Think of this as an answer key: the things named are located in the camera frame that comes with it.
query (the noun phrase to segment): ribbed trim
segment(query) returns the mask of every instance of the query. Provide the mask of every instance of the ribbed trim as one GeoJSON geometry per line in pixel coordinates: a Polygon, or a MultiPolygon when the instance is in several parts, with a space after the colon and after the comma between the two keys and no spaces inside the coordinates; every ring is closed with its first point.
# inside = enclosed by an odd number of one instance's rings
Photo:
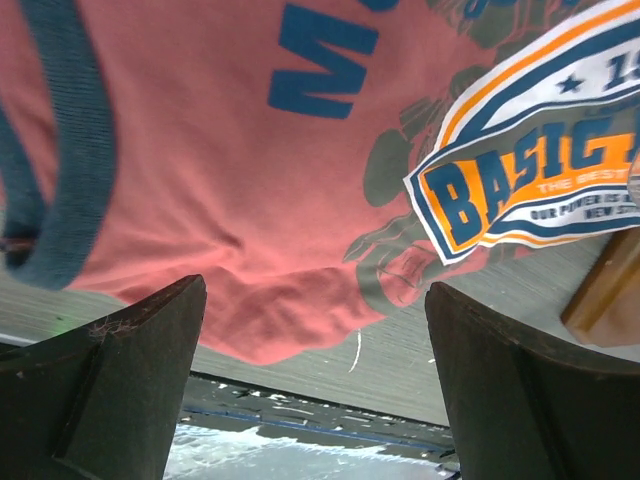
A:
{"type": "Polygon", "coordinates": [[[55,199],[44,204],[30,162],[0,108],[0,171],[7,195],[5,238],[36,238],[7,253],[21,282],[62,289],[93,248],[115,179],[113,119],[91,42],[73,0],[21,0],[36,40],[57,123],[55,199]]]}

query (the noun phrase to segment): wooden board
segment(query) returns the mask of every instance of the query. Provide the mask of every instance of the wooden board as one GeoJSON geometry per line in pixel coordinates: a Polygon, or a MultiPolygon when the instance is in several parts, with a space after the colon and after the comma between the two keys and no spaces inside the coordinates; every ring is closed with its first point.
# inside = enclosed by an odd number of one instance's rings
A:
{"type": "Polygon", "coordinates": [[[640,344],[639,228],[613,235],[561,318],[585,344],[640,344]]]}

